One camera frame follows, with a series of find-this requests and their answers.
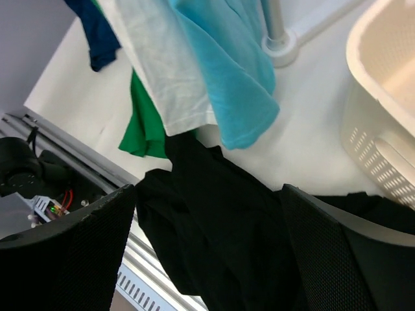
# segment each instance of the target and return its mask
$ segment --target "light blue shirt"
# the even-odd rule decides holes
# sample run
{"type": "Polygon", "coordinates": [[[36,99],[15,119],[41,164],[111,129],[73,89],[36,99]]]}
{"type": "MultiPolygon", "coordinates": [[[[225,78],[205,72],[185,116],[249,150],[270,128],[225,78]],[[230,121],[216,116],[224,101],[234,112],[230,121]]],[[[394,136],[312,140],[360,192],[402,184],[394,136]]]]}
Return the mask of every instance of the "light blue shirt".
{"type": "Polygon", "coordinates": [[[169,2],[199,62],[223,145],[250,147],[279,111],[272,62],[261,49],[257,1],[169,2]]]}

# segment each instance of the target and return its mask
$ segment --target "white radiator vent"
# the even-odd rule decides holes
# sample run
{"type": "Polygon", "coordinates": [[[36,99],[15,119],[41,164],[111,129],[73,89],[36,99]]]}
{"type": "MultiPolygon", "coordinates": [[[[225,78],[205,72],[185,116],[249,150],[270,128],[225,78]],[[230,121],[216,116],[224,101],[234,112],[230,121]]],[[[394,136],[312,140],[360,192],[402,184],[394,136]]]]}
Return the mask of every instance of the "white radiator vent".
{"type": "Polygon", "coordinates": [[[137,310],[144,311],[175,311],[153,289],[146,285],[126,266],[121,265],[117,277],[117,290],[137,310]]]}

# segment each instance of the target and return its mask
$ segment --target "blue towel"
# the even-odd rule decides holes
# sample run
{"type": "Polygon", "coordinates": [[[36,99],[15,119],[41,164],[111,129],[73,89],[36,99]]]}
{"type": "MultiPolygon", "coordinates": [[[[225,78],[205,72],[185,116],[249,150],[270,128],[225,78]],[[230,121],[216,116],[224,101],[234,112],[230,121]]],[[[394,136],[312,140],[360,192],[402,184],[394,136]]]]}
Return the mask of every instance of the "blue towel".
{"type": "Polygon", "coordinates": [[[223,145],[248,148],[274,122],[275,74],[256,0],[169,0],[206,83],[223,145]]]}
{"type": "Polygon", "coordinates": [[[92,3],[92,0],[64,0],[80,18],[89,44],[91,68],[100,71],[116,59],[115,52],[120,48],[115,34],[105,17],[92,3]]]}

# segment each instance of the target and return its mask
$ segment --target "navy blue cloth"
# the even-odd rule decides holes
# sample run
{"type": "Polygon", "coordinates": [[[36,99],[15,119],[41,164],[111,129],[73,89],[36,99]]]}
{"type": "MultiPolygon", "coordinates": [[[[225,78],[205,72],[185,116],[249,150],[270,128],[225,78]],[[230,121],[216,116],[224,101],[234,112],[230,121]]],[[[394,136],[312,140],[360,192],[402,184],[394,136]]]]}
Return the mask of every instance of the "navy blue cloth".
{"type": "Polygon", "coordinates": [[[89,44],[91,68],[95,72],[113,62],[121,46],[110,25],[91,0],[64,0],[79,16],[89,44]]]}

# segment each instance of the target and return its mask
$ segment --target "metal pole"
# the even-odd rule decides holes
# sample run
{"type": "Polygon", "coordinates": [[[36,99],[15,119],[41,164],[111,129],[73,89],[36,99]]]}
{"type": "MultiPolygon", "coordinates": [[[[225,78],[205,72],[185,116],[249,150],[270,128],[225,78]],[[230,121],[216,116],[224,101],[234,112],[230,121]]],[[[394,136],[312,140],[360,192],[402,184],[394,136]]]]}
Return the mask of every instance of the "metal pole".
{"type": "Polygon", "coordinates": [[[278,44],[286,37],[279,0],[261,0],[268,38],[278,44]]]}

